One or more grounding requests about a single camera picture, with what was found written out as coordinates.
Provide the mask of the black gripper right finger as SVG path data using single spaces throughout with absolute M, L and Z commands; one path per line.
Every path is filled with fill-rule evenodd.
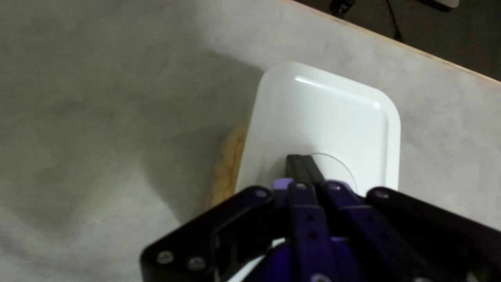
M 430 267 L 403 236 L 350 184 L 351 171 L 326 156 L 312 157 L 314 184 L 337 236 L 350 239 L 351 253 L 369 282 L 433 282 Z

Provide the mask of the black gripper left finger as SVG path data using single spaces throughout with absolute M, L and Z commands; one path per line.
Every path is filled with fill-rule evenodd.
M 318 204 L 318 173 L 309 156 L 289 156 L 287 176 L 290 245 L 293 270 L 300 282 L 334 282 L 336 261 L 326 214 Z

